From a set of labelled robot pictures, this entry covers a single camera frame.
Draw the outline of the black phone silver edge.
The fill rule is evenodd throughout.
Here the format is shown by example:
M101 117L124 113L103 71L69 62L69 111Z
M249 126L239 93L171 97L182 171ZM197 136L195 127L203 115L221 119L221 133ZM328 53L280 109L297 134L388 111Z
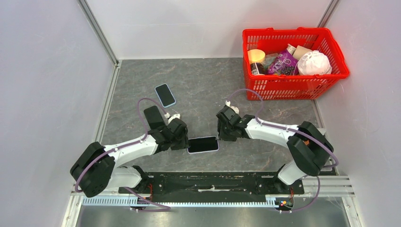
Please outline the black phone silver edge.
M165 126L164 119L162 115L160 114L160 111L156 105L153 105L149 108L146 108L143 111L145 118L148 122L148 125L151 130L157 129L161 126Z

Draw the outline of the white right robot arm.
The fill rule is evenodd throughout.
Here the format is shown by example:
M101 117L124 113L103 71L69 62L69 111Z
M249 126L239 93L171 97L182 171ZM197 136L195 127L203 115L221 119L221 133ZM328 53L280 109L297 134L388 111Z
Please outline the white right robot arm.
M318 176L329 158L334 162L334 148L310 122L285 125L264 121L254 115L240 116L238 109L224 106L218 113L218 137L223 141L238 138L263 140L288 148L292 161L285 164L273 180L278 193L286 193L292 184L305 176Z

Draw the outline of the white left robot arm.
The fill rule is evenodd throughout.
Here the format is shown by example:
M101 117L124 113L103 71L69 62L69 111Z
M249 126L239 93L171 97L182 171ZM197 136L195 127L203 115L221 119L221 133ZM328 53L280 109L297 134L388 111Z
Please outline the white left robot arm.
M105 146L98 141L89 144L70 169L76 181L75 192L82 192L88 198L108 188L129 187L137 193L145 192L148 180L144 172L139 167L127 166L127 163L169 149L185 149L188 147L187 133L187 124L173 118L168 125L133 140Z

